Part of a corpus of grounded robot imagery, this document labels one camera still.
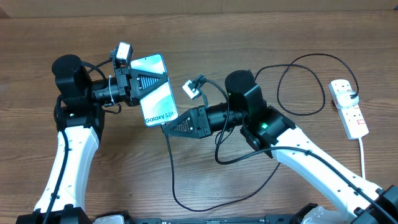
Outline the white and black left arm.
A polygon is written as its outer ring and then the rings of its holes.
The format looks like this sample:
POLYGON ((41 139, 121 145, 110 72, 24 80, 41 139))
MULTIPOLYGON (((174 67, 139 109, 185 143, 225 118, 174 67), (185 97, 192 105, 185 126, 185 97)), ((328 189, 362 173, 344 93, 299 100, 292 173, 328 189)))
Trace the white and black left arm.
POLYGON ((114 77, 92 81, 86 62, 64 55, 52 65, 60 90, 53 111, 58 148, 46 188, 31 214, 17 223, 90 223, 85 193, 90 166, 104 129, 106 108, 125 102, 140 106, 148 127, 164 123, 172 98, 163 56, 133 61, 111 57, 114 77))

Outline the Galaxy S24+ smartphone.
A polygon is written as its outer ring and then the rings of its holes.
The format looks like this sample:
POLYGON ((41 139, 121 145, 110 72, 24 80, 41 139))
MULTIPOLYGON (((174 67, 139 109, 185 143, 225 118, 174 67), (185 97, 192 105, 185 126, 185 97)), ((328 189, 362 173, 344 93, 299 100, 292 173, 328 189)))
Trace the Galaxy S24+ smartphone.
POLYGON ((176 119, 178 117, 177 106, 162 55, 154 54, 135 59, 131 62, 131 68, 157 73, 166 78, 165 83, 140 100, 144 124, 151 127, 176 119))

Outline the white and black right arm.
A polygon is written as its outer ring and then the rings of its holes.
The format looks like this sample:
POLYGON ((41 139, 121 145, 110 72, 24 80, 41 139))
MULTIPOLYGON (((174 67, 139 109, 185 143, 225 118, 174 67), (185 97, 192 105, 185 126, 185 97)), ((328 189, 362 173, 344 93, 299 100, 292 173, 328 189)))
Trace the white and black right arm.
POLYGON ((267 154, 296 171, 336 208, 309 203, 290 223, 397 223, 397 186, 384 190, 320 149, 292 120, 267 105, 249 70, 230 73, 225 87, 225 103, 189 109, 162 126, 165 136, 201 139, 239 126, 253 152, 231 163, 267 154))

